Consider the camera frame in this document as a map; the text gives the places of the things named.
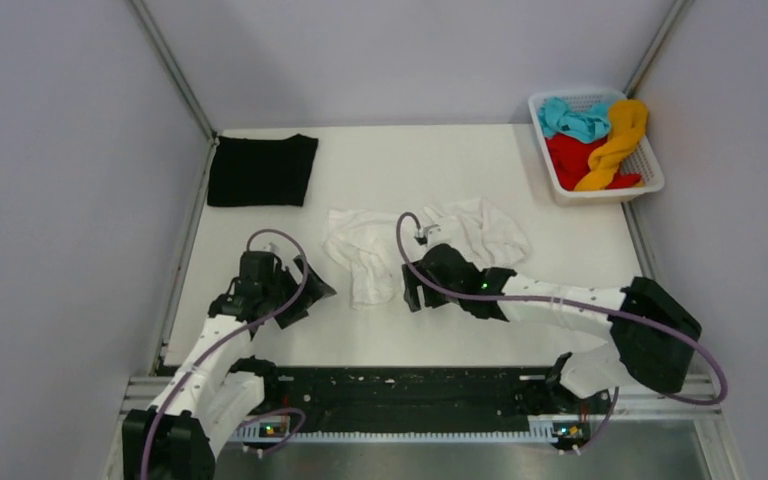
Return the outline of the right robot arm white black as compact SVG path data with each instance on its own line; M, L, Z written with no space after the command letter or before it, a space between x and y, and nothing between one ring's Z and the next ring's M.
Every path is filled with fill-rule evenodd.
M556 361L546 397L560 412L613 387L679 393L702 333L700 323L647 277L623 287L566 286L510 268L480 269L445 243L401 270L413 312L454 303L479 319L544 324L601 339L600 346Z

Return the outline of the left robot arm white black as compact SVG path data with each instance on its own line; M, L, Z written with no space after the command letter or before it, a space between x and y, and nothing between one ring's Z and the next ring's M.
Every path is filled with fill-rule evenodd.
M263 323L285 328L317 301L335 295L305 254L290 269L271 251L247 250L239 272L213 300L195 345L173 379L143 409L132 409L121 427L126 479L211 479L221 450L254 410L279 404L274 380L234 365L252 354Z

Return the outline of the white t shirt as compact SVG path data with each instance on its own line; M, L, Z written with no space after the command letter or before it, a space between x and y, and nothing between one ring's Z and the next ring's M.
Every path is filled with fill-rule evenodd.
M531 253L524 231L512 217L489 200L478 197L431 203L416 213L421 227L438 224L441 231L426 245L414 239L418 228L407 220L396 233L397 213L368 209L328 211L323 249L350 275L350 306L372 308L400 296L403 258L396 238L409 258L418 260L437 244L446 243L480 268L512 267Z

